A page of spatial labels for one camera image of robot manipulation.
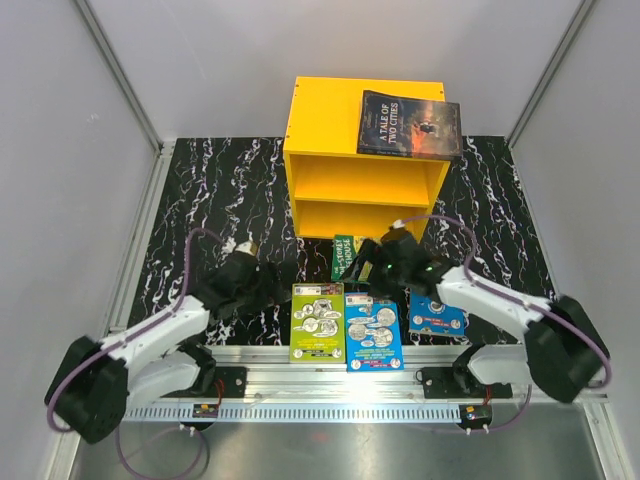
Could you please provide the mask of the lime green 65-Storey Treehouse book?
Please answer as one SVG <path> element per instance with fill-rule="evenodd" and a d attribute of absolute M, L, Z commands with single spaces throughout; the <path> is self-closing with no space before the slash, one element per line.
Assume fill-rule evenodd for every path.
<path fill-rule="evenodd" d="M 292 363 L 344 364 L 345 326 L 342 283 L 293 285 L 289 346 Z"/>

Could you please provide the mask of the dark Tale of Two Cities book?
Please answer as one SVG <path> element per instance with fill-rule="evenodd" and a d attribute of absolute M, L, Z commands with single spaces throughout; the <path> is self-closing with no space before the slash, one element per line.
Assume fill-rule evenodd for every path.
<path fill-rule="evenodd" d="M 453 162 L 462 151 L 459 104 L 363 92 L 359 154 Z"/>

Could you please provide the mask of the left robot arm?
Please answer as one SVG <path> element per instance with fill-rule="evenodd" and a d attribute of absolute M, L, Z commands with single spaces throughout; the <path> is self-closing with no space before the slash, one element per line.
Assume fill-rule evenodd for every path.
<path fill-rule="evenodd" d="M 293 263 L 234 251 L 175 303 L 134 327 L 100 340 L 77 338 L 44 397 L 50 427 L 61 419 L 95 444 L 127 412 L 161 397 L 221 391 L 216 361 L 200 335 L 234 315 L 256 315 L 288 302 L 296 274 Z"/>

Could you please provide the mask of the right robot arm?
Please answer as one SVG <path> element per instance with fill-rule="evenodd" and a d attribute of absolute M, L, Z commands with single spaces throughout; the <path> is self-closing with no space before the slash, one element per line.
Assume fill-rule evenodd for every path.
<path fill-rule="evenodd" d="M 365 239 L 340 277 L 391 299 L 403 289 L 479 317 L 516 339 L 514 345 L 473 345 L 452 365 L 453 385 L 475 397 L 489 385 L 528 384 L 569 404 L 595 377 L 612 376 L 610 354 L 582 305 L 517 292 L 475 276 L 467 265 L 429 254 L 404 229 Z"/>

